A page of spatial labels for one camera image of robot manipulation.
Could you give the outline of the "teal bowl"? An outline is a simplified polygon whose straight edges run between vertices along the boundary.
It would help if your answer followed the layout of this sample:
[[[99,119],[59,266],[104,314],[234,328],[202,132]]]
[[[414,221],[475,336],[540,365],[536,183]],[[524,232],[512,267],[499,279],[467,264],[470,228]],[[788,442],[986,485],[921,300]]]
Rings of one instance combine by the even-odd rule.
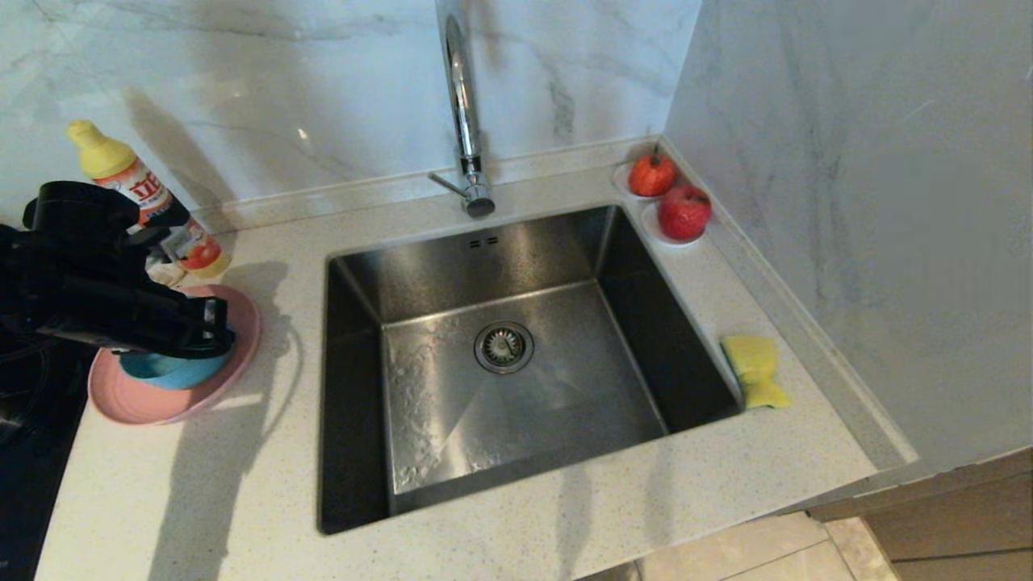
[[[147,383],[160,389],[181,391],[193,389],[206,383],[228,363],[234,354],[236,342],[230,350],[207,359],[180,359],[158,353],[126,351],[115,355],[115,360],[129,378]]]

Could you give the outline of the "pink plate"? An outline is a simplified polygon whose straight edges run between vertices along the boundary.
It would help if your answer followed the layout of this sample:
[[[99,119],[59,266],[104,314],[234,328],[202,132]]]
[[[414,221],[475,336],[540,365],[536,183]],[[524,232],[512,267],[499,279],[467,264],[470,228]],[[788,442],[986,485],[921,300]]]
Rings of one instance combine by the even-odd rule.
[[[261,317],[252,301],[230,286],[186,286],[186,295],[217,295],[228,301],[228,322],[236,349],[221,371],[189,390],[171,391],[129,378],[119,368],[117,353],[100,349],[88,378],[89,401],[108,420],[122,425],[163,425],[184,420],[211,406],[243,374],[261,339]]]

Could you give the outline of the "orange dish soap bottle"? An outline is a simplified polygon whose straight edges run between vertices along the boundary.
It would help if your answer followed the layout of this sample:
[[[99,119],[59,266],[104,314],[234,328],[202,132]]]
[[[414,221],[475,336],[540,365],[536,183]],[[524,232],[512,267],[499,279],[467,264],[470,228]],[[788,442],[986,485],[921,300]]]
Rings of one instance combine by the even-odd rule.
[[[98,186],[113,189],[139,207],[138,232],[169,231],[159,247],[178,268],[197,278],[214,278],[230,266],[228,251],[129,144],[104,135],[89,120],[69,122],[66,133],[77,148],[82,172]]]

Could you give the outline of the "chrome gooseneck faucet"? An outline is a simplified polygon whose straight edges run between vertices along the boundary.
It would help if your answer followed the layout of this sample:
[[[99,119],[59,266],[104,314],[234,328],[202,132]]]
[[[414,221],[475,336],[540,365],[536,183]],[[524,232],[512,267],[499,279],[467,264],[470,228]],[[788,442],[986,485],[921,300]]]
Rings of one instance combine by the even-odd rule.
[[[457,139],[457,163],[460,182],[451,183],[429,172],[432,182],[462,198],[462,209],[473,219],[484,218],[496,209],[491,198],[491,183],[483,169],[483,139],[475,92],[475,71],[468,49],[462,0],[435,0],[438,30],[449,85],[449,104]]]

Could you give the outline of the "yellow sponge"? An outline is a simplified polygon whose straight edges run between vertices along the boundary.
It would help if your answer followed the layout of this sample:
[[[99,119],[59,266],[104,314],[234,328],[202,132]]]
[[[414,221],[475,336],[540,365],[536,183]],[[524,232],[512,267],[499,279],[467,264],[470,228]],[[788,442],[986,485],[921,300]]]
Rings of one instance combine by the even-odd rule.
[[[775,380],[779,351],[774,338],[723,336],[720,345],[733,369],[746,409],[789,408],[791,399]]]

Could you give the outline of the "stainless steel sink basin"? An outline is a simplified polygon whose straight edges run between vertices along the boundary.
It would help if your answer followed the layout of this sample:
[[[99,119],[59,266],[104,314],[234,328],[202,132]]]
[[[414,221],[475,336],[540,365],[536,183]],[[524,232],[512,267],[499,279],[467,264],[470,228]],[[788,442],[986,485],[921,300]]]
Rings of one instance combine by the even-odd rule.
[[[531,362],[475,359],[516,322]],[[326,261],[317,526],[350,532],[742,412],[627,210]]]

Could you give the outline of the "black induction cooktop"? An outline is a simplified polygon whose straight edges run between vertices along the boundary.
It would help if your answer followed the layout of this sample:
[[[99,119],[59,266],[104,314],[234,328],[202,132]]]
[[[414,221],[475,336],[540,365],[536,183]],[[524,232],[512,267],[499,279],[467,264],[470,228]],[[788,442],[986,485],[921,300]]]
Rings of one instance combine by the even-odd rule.
[[[0,581],[33,581],[82,412],[95,350],[0,340]]]

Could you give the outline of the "round metal drain strainer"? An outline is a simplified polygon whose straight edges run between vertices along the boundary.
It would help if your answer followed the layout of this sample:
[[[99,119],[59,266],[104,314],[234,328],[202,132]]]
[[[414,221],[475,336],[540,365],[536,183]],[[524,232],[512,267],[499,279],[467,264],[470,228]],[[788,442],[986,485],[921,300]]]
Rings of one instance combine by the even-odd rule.
[[[532,334],[516,322],[489,324],[475,338],[475,359],[491,373],[516,373],[531,362],[534,350]]]

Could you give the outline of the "small white dish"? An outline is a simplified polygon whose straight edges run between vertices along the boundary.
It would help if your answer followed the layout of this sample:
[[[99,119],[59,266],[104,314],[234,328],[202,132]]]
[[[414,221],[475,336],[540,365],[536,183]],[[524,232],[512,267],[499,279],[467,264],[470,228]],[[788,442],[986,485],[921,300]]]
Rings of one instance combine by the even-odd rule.
[[[665,235],[659,223],[659,207],[660,203],[650,203],[650,205],[644,206],[641,214],[639,214],[639,218],[641,218],[643,231],[645,231],[652,240],[660,243],[661,246],[668,248],[687,248],[700,243],[701,240],[705,239],[705,236],[707,236],[706,231],[703,231],[699,236],[695,236],[695,238],[685,240],[671,238],[671,236]]]
[[[669,187],[667,189],[664,189],[664,191],[661,191],[661,194],[657,196],[637,195],[629,188],[629,176],[632,172],[632,169],[634,169],[634,163],[632,162],[624,163],[624,165],[618,165],[615,169],[615,173],[613,173],[612,176],[613,185],[615,185],[617,191],[619,191],[620,194],[624,196],[624,198],[630,198],[631,202],[635,203],[659,202],[660,198],[662,198],[662,195],[666,194],[669,190],[671,190],[671,188],[675,187],[676,184],[678,184],[678,181],[676,181],[675,179],[675,181],[671,182],[671,184],[669,184]]]

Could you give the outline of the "red toy tomato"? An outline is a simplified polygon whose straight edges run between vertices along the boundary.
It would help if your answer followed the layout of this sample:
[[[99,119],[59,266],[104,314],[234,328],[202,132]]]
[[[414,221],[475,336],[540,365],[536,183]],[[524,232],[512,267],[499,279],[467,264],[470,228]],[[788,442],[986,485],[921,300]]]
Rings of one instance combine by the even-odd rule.
[[[631,194],[653,198],[666,194],[674,187],[678,173],[675,162],[654,144],[649,153],[643,154],[631,166],[627,186]]]

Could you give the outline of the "red toy apple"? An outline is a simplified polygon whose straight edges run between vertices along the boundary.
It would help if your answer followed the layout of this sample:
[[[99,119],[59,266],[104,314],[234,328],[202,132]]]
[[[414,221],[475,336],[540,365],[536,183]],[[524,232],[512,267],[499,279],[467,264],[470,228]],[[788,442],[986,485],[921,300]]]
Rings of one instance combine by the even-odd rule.
[[[658,227],[675,241],[694,241],[705,235],[712,216],[711,198],[697,186],[675,186],[658,205]]]

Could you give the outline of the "light wooden cabinet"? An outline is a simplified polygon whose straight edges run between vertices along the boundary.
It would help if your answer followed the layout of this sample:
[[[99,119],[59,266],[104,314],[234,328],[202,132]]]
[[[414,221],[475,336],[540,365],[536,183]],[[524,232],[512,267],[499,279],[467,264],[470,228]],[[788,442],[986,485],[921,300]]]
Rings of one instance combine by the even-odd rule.
[[[1033,581],[1033,446],[807,512],[859,519],[901,581]]]

